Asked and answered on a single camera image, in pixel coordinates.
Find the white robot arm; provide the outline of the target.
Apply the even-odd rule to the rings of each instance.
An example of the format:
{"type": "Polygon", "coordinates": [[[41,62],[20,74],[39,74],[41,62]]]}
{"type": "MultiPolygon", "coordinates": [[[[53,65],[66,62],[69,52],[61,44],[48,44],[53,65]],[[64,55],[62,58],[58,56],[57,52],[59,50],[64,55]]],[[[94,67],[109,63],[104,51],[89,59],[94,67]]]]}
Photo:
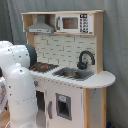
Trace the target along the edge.
{"type": "Polygon", "coordinates": [[[32,45],[0,41],[0,77],[6,82],[10,128],[37,128],[36,90],[29,70],[36,62],[32,45]]]}

